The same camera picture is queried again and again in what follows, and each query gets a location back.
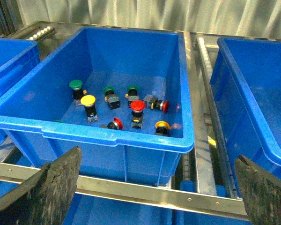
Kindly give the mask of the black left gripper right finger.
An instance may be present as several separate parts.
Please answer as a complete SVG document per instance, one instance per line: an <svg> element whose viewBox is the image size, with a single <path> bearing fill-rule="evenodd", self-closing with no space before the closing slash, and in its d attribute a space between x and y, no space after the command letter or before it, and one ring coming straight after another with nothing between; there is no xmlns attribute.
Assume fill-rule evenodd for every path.
<svg viewBox="0 0 281 225"><path fill-rule="evenodd" d="M281 180L239 155L234 163L245 211L253 225L281 225Z"/></svg>

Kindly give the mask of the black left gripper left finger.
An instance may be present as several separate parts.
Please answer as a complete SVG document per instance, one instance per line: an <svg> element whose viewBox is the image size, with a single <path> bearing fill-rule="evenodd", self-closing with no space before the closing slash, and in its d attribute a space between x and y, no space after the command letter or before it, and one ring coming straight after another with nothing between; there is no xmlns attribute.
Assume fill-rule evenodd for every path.
<svg viewBox="0 0 281 225"><path fill-rule="evenodd" d="M82 151L73 147L0 197L0 225L61 225L77 189Z"/></svg>

